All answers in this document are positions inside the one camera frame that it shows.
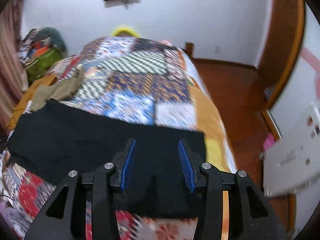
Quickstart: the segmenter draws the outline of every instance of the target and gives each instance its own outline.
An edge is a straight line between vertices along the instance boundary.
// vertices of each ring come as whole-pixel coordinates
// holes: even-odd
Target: patchwork quilt
[[[57,73],[61,82],[81,67],[85,69],[81,88],[62,103],[131,123],[203,131],[206,161],[222,171],[236,171],[219,112],[195,66],[180,48],[169,41],[100,37],[49,72]],[[0,154],[0,169],[0,213],[23,239],[55,186],[11,163],[7,149]],[[224,195],[223,210],[222,238],[227,239],[228,194]],[[151,219],[126,211],[117,211],[116,217],[122,240],[192,239],[197,223],[197,218]],[[90,200],[86,237],[92,239]]]

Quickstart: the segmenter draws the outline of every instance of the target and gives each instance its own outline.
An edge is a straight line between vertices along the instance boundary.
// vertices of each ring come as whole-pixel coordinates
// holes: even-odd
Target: wooden floor
[[[262,187],[262,163],[256,160],[268,129],[261,117],[264,85],[258,73],[239,66],[194,62],[218,108],[233,148],[238,170],[245,170]],[[287,198],[269,200],[287,229]]]

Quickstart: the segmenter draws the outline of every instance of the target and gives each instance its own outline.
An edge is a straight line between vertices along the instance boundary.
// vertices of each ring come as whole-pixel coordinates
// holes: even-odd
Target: black fabric
[[[53,99],[33,114],[20,117],[9,139],[12,160],[54,185],[71,170],[94,171],[137,141],[132,177],[125,194],[115,196],[117,210],[140,216],[199,216],[200,198],[185,184],[178,141],[205,160],[200,132],[130,124],[61,104]]]

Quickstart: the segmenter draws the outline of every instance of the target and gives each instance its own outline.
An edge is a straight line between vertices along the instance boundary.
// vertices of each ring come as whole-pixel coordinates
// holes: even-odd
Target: curtain
[[[15,106],[28,89],[27,73],[18,60],[23,0],[10,0],[0,14],[0,124],[5,130]]]

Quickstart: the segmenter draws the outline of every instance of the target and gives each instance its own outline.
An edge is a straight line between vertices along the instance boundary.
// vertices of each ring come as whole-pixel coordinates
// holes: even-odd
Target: silver screw
[[[77,171],[70,171],[70,172],[69,172],[69,176],[70,176],[70,177],[75,177],[75,176],[77,176],[77,174],[78,174]]]
[[[211,168],[211,164],[210,163],[202,163],[202,168],[204,168],[205,170],[210,169]]]
[[[106,164],[104,165],[104,167],[105,167],[107,170],[112,169],[113,166],[114,166],[113,163],[106,163]]]
[[[238,171],[238,175],[240,176],[240,177],[245,177],[245,176],[247,176],[247,173],[245,172],[245,171]]]

